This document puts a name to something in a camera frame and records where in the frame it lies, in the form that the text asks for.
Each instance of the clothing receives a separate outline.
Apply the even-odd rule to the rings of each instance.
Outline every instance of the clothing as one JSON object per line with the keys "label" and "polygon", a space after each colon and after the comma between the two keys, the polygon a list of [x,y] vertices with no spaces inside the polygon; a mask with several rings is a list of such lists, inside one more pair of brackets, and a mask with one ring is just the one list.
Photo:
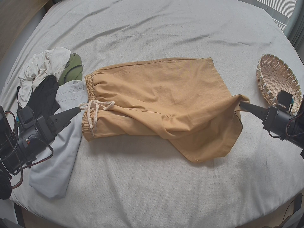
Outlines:
{"label": "clothing", "polygon": [[[159,135],[191,162],[230,152],[242,131],[239,102],[249,101],[231,96],[211,58],[116,64],[86,75],[85,81],[89,101],[107,101],[97,114],[84,113],[87,141],[124,133]],[[111,101],[115,104],[105,110]]]}
{"label": "clothing", "polygon": [[27,105],[33,110],[34,118],[44,116],[47,120],[49,116],[59,109],[59,104],[56,102],[56,93],[59,84],[54,75],[48,75],[32,92]]}
{"label": "clothing", "polygon": [[62,72],[58,83],[63,85],[72,80],[82,80],[82,62],[79,55],[73,53]]}
{"label": "clothing", "polygon": [[[88,100],[88,94],[83,81],[70,81],[59,86],[56,101],[60,108],[55,114],[78,106]],[[46,197],[64,198],[70,175],[74,166],[78,147],[82,137],[82,113],[71,119],[71,123],[63,129],[51,144],[54,155],[47,161],[31,167],[29,184]],[[50,155],[45,150],[37,155],[37,160]]]}
{"label": "clothing", "polygon": [[57,47],[46,50],[38,55],[34,55],[23,67],[19,75],[20,90],[18,92],[18,102],[21,107],[25,107],[32,90],[46,78],[47,75],[54,74],[58,80],[70,58],[71,51],[66,48]]}

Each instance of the wooden floor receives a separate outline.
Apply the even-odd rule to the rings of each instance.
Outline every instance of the wooden floor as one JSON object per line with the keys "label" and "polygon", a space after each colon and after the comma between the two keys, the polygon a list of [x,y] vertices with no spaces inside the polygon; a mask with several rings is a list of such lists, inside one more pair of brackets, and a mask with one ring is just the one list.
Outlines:
{"label": "wooden floor", "polygon": [[[246,225],[238,226],[237,228],[262,228],[264,226],[269,226],[269,227],[278,226],[282,223],[286,209],[293,200],[294,198],[292,198],[291,200],[289,200],[288,202],[277,208],[272,213],[264,217],[260,217],[252,222],[249,222]],[[291,215],[292,213],[293,213],[293,203],[289,206],[285,218]],[[25,228],[65,228],[63,226],[54,224],[48,220],[40,218],[30,213],[24,208],[22,208],[22,214],[25,223]]]}

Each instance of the bamboo basket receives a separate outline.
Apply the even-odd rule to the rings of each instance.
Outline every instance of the bamboo basket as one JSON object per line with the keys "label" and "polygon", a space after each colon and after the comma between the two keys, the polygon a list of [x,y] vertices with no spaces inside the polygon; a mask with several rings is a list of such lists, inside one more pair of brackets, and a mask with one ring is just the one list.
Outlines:
{"label": "bamboo basket", "polygon": [[268,104],[276,105],[279,91],[285,90],[293,95],[294,104],[291,113],[297,112],[302,102],[302,92],[290,67],[282,59],[271,54],[264,54],[260,57],[256,69],[259,89]]}

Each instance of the white bed sheet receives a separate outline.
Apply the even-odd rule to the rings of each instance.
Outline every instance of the white bed sheet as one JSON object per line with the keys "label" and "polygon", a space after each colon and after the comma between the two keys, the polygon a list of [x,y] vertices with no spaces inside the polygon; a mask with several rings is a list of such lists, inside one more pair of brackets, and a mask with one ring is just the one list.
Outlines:
{"label": "white bed sheet", "polygon": [[[16,110],[22,65],[43,50],[81,56],[84,75],[111,64],[166,57],[212,57],[231,94],[266,106],[257,87],[259,57],[282,58],[304,86],[303,65],[262,9],[237,0],[65,0],[25,44],[0,102]],[[66,197],[49,200],[24,183],[11,200],[66,227],[225,227],[265,215],[304,187],[301,150],[269,137],[242,112],[230,154],[194,165],[167,140],[121,135],[82,138]]]}

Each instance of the green garment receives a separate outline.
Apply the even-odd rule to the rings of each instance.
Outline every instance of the green garment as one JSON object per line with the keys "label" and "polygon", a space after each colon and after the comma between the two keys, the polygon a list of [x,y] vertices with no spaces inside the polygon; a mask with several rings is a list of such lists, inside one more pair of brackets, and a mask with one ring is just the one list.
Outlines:
{"label": "green garment", "polygon": [[82,62],[79,55],[76,53],[71,54],[65,69],[58,80],[59,85],[72,80],[82,80]]}

